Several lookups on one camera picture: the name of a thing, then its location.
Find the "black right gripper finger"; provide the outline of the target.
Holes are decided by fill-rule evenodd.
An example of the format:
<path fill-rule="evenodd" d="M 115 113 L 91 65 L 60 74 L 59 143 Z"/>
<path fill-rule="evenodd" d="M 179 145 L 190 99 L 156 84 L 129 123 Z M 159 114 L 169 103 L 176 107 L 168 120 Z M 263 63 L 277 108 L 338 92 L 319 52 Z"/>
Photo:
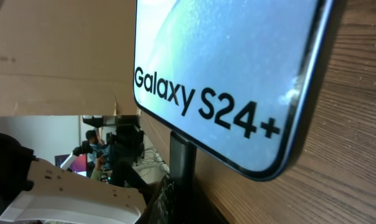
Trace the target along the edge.
<path fill-rule="evenodd" d="M 136 224 L 227 224 L 201 189 L 181 189 L 165 175 Z"/>

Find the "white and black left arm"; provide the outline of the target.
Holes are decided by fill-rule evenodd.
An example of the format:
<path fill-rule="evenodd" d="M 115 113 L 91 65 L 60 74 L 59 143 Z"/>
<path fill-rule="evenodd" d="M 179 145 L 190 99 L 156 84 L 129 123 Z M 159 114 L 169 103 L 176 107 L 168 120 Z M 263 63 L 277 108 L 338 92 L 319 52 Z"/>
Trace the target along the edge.
<path fill-rule="evenodd" d="M 136 223 L 145 209 L 138 190 L 56 167 L 0 133 L 0 221 Z"/>

